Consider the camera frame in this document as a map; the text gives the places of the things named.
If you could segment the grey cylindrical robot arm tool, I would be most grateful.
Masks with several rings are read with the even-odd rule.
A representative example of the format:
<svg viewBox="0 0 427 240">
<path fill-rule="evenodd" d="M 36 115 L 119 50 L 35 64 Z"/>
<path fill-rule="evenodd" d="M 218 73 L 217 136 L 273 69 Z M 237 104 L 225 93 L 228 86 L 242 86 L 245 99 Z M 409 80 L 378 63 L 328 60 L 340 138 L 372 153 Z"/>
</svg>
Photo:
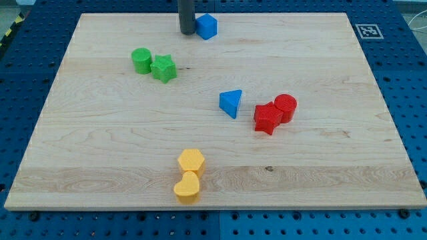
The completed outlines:
<svg viewBox="0 0 427 240">
<path fill-rule="evenodd" d="M 179 28 L 184 35 L 195 33 L 195 5 L 193 0 L 177 0 Z"/>
</svg>

